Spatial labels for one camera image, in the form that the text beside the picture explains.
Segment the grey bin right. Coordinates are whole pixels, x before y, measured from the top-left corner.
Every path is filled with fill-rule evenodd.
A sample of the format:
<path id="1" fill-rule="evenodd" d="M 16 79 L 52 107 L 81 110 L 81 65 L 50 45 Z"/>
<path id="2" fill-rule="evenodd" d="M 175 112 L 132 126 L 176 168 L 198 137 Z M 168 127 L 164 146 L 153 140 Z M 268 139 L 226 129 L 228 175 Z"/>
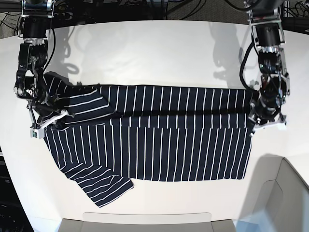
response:
<path id="1" fill-rule="evenodd" d="M 253 171 L 238 232 L 307 232 L 309 186 L 281 156 L 262 156 Z"/>

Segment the navy white striped T-shirt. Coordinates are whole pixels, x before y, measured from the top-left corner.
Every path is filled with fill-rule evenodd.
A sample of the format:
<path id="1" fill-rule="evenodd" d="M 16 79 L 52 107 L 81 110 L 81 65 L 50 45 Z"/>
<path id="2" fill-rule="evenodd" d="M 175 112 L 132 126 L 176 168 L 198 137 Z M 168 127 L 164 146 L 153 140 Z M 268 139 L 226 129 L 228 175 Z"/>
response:
<path id="1" fill-rule="evenodd" d="M 46 74 L 69 115 L 45 129 L 58 169 L 98 207 L 134 187 L 243 179 L 252 145 L 251 92 L 166 86 L 71 86 Z"/>

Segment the grey tray bottom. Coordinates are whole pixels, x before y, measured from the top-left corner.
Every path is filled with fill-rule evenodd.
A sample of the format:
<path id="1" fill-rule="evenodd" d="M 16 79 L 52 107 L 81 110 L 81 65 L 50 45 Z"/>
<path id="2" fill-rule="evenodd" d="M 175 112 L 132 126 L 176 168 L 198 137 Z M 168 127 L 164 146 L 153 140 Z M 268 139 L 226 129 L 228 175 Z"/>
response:
<path id="1" fill-rule="evenodd" d="M 59 232 L 235 232 L 231 219 L 212 221 L 210 213 L 130 215 L 90 213 L 63 219 Z"/>

